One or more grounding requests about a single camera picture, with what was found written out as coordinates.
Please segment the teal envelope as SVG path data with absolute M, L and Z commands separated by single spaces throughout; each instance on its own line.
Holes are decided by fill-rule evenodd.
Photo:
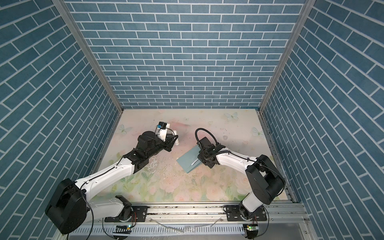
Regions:
M 177 159 L 177 163 L 187 174 L 202 164 L 202 162 L 198 159 L 200 150 L 199 146 L 195 146 Z

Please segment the white glue stick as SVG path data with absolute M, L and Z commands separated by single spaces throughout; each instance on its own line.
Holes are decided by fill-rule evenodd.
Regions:
M 177 131 L 174 131 L 174 140 L 175 140 L 175 145 L 179 145 L 179 135 L 177 134 Z

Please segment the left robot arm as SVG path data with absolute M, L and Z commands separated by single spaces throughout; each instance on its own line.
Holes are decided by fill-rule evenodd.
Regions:
M 144 132 L 138 137 L 137 146 L 117 163 L 75 181 L 69 178 L 61 181 L 46 207 L 46 215 L 63 235 L 96 219 L 132 221 L 132 203 L 125 197 L 118 195 L 114 200 L 99 203 L 91 202 L 91 199 L 120 179 L 140 171 L 159 152 L 170 152 L 177 141 L 176 134 L 166 133 L 160 138 L 152 131 Z

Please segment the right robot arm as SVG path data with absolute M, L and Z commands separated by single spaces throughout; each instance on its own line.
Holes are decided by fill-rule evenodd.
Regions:
M 209 168 L 215 165 L 230 167 L 247 176 L 251 191 L 239 204 L 239 211 L 245 220 L 251 220 L 256 210 L 271 202 L 284 190 L 286 181 L 266 155 L 249 157 L 233 152 L 221 145 L 211 143 L 206 137 L 198 140 L 198 159 Z

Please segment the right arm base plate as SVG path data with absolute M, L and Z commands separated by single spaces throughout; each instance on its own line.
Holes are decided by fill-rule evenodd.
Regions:
M 227 221 L 266 221 L 267 213 L 263 206 L 258 207 L 255 211 L 249 212 L 242 204 L 224 205 L 223 210 L 226 214 Z

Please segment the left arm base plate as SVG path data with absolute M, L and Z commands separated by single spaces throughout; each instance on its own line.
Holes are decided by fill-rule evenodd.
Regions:
M 141 223 L 145 222 L 148 206 L 132 206 L 130 209 L 124 208 L 117 217 L 107 217 L 107 223 Z

